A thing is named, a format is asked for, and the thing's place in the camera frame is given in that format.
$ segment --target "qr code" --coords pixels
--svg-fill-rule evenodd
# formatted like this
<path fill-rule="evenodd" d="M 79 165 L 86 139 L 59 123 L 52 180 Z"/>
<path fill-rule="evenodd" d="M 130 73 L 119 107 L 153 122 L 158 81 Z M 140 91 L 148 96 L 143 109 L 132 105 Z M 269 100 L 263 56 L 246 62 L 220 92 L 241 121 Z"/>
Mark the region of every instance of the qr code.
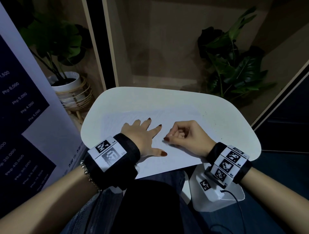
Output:
<path fill-rule="evenodd" d="M 237 149 L 236 147 L 234 147 L 233 150 L 235 150 L 237 153 L 244 154 L 244 152 L 242 152 L 240 149 Z"/>
<path fill-rule="evenodd" d="M 99 153 L 102 153 L 104 150 L 106 150 L 111 144 L 105 140 L 101 144 L 97 145 L 95 148 Z"/>
<path fill-rule="evenodd" d="M 107 150 L 105 153 L 103 153 L 102 158 L 107 162 L 109 166 L 112 166 L 121 156 L 117 153 L 117 151 L 114 149 L 114 147 L 111 147 L 109 150 Z"/>
<path fill-rule="evenodd" d="M 232 162 L 236 163 L 241 156 L 235 153 L 234 151 L 230 151 L 226 157 L 230 159 Z"/>
<path fill-rule="evenodd" d="M 226 178 L 226 174 L 221 171 L 220 169 L 217 169 L 216 173 L 214 174 L 215 177 L 217 177 L 219 180 L 221 180 L 222 182 L 225 180 Z"/>
<path fill-rule="evenodd" d="M 220 163 L 219 167 L 225 170 L 227 173 L 230 172 L 234 165 L 230 163 L 228 160 L 223 159 L 223 161 Z"/>
<path fill-rule="evenodd" d="M 202 182 L 200 182 L 202 188 L 204 189 L 204 191 L 207 191 L 208 189 L 211 188 L 210 184 L 208 183 L 207 180 L 203 180 Z"/>

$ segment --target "soil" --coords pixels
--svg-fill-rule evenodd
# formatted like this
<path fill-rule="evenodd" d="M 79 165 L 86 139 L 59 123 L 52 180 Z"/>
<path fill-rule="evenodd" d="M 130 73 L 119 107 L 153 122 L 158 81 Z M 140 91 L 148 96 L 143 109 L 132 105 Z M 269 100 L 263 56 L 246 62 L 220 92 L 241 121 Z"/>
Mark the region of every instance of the soil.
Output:
<path fill-rule="evenodd" d="M 76 81 L 76 79 L 74 79 L 74 78 L 67 78 L 67 79 L 63 79 L 63 80 L 60 80 L 60 81 L 56 81 L 55 83 L 52 84 L 52 86 L 67 85 L 69 83 L 72 83 L 73 81 Z"/>

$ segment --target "forearm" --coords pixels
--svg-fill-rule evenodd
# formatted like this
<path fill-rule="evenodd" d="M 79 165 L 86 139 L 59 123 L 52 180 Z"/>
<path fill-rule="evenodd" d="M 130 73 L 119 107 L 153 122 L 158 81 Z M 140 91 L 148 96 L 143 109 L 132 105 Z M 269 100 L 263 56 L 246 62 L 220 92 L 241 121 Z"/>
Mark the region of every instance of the forearm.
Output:
<path fill-rule="evenodd" d="M 241 184 L 296 233 L 309 230 L 309 201 L 255 168 Z"/>
<path fill-rule="evenodd" d="M 3 233 L 59 233 L 97 192 L 81 167 L 74 169 L 0 220 Z"/>

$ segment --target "hand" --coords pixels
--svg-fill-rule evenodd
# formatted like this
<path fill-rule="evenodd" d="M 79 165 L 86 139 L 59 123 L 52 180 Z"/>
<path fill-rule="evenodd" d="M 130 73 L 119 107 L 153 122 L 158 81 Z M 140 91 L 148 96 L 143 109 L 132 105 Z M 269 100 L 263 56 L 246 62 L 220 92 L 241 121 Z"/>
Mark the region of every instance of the hand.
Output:
<path fill-rule="evenodd" d="M 216 144 L 195 120 L 175 122 L 164 140 L 204 157 Z"/>
<path fill-rule="evenodd" d="M 141 121 L 135 120 L 132 125 L 125 123 L 121 129 L 121 133 L 130 138 L 138 147 L 141 157 L 153 155 L 156 157 L 167 156 L 167 153 L 161 149 L 152 148 L 152 139 L 161 131 L 162 125 L 147 131 L 151 124 L 151 119 L 145 120 L 141 125 Z"/>

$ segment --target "price list sign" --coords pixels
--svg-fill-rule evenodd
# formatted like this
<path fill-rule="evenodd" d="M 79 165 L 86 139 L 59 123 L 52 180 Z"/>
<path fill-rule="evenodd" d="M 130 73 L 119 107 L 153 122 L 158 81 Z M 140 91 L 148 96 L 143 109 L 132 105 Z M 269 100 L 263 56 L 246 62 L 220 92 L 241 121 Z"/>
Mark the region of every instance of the price list sign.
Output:
<path fill-rule="evenodd" d="M 0 217 L 38 193 L 56 167 L 22 136 L 48 107 L 0 36 Z"/>

